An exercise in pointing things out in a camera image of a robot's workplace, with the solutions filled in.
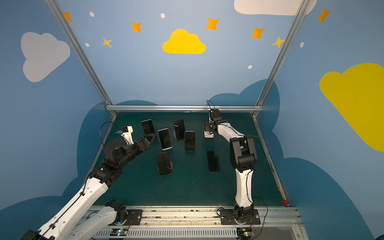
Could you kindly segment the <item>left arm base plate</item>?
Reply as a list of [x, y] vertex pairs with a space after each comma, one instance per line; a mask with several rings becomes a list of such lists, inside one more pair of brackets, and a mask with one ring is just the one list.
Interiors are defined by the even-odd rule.
[[120, 210], [117, 213], [116, 220], [112, 223], [115, 226], [138, 226], [141, 223], [143, 210]]

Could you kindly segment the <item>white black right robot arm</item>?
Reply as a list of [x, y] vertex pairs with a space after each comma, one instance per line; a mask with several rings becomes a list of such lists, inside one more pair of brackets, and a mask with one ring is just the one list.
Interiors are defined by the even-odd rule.
[[230, 145], [230, 162], [236, 173], [236, 196], [234, 219], [243, 225], [255, 215], [252, 200], [252, 177], [258, 162], [254, 138], [237, 131], [222, 119], [218, 109], [210, 109], [209, 120], [205, 122], [205, 138], [213, 138], [214, 133], [224, 137]]

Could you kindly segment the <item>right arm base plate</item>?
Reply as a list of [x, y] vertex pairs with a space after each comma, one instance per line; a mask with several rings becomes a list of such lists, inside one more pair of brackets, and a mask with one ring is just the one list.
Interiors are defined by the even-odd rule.
[[216, 214], [221, 220], [222, 225], [260, 225], [260, 215], [258, 210], [254, 209], [254, 214], [250, 217], [244, 218], [243, 220], [235, 219], [234, 209], [218, 208]]

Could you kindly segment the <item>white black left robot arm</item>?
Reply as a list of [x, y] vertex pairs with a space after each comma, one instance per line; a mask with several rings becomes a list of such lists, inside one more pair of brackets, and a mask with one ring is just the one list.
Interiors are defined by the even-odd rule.
[[149, 150], [156, 139], [155, 134], [148, 134], [134, 141], [131, 126], [123, 127], [122, 131], [120, 137], [104, 145], [104, 160], [89, 174], [79, 192], [37, 231], [27, 231], [23, 240], [89, 240], [110, 224], [125, 223], [126, 205], [117, 201], [109, 202], [96, 215], [79, 223], [96, 200], [118, 180], [124, 167]]

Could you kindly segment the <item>white phone stand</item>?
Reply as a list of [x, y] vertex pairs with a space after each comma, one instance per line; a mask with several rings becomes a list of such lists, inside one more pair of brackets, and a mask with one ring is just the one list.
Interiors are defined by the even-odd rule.
[[214, 132], [212, 131], [212, 127], [209, 122], [204, 123], [204, 136], [207, 139], [211, 139], [214, 137]]

